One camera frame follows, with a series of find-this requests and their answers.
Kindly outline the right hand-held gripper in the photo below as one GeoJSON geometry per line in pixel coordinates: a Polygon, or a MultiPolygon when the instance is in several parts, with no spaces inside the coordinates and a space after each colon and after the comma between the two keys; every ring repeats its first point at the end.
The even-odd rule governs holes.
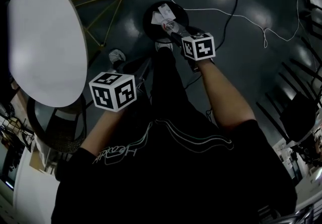
{"type": "Polygon", "coordinates": [[[214,37],[210,33],[192,26],[177,26],[171,34],[171,41],[181,47],[182,56],[188,61],[193,73],[199,72],[196,62],[209,59],[215,54],[214,37]]]}

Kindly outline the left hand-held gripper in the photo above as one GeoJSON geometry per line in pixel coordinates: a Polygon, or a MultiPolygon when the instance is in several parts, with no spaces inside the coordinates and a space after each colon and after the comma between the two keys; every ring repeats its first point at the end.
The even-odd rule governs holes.
{"type": "Polygon", "coordinates": [[[151,70],[150,57],[141,57],[104,71],[89,82],[94,105],[104,110],[119,112],[146,94],[144,82],[151,70]]]}

